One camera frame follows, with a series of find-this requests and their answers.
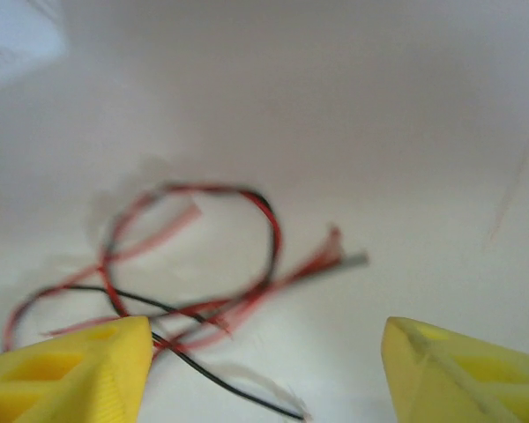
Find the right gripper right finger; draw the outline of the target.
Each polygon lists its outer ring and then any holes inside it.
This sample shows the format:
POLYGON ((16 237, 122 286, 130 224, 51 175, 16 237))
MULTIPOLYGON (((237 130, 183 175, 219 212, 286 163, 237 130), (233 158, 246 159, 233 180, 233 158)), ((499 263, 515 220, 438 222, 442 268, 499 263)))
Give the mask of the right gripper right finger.
POLYGON ((381 344, 398 423, 529 423, 529 354, 404 317, 381 344))

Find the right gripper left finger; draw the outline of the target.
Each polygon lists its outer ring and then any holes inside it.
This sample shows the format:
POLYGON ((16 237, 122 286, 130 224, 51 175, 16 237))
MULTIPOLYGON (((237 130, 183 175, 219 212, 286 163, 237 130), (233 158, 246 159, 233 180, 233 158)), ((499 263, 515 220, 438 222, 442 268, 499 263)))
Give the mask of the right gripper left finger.
POLYGON ((0 423, 137 423, 152 361, 143 316, 0 354, 0 423))

